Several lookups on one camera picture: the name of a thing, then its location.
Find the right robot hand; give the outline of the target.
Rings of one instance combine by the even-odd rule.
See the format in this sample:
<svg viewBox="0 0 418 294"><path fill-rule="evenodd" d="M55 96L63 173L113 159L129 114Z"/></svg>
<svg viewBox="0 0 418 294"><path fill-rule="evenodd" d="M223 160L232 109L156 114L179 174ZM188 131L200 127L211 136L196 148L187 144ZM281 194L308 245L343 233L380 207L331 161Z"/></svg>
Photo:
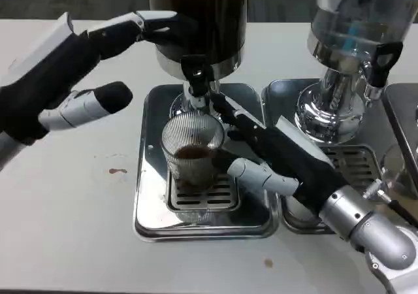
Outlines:
<svg viewBox="0 0 418 294"><path fill-rule="evenodd" d="M244 109L233 107L226 95L212 93L210 99L221 119L236 127L242 140L275 173L299 181L293 197L313 214L319 215L327 199L348 185L322 150L288 119L282 116L274 127L264 126Z"/></svg>

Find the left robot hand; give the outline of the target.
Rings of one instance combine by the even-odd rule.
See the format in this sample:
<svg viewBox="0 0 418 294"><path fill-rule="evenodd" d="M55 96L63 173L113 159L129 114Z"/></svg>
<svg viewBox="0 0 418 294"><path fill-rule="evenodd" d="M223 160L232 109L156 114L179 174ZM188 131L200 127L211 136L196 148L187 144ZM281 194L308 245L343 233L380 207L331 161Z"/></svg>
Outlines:
<svg viewBox="0 0 418 294"><path fill-rule="evenodd" d="M39 114L70 92L102 60L116 57L136 42L185 47L199 28L196 20L170 11L134 11L104 21L80 34L69 13L1 78L1 132L22 144L41 139Z"/></svg>

